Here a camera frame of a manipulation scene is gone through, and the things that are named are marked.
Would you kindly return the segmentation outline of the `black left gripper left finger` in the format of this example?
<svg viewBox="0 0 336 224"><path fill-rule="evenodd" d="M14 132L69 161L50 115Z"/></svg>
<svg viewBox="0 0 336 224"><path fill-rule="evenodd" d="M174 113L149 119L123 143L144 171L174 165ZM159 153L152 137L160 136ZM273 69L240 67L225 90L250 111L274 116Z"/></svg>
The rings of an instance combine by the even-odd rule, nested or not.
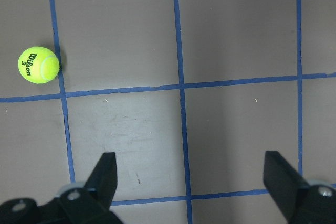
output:
<svg viewBox="0 0 336 224"><path fill-rule="evenodd" d="M48 203L15 198L1 204L1 223L122 223L110 206L118 185L114 152L103 153L83 183L65 185Z"/></svg>

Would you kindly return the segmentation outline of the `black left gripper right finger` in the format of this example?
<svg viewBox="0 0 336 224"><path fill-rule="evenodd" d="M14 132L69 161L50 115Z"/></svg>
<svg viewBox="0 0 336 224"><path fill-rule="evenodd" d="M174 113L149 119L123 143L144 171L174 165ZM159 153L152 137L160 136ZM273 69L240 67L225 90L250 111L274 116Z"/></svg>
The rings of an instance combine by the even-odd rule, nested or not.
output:
<svg viewBox="0 0 336 224"><path fill-rule="evenodd" d="M263 182L287 223L335 223L335 188L305 180L278 151L266 151Z"/></svg>

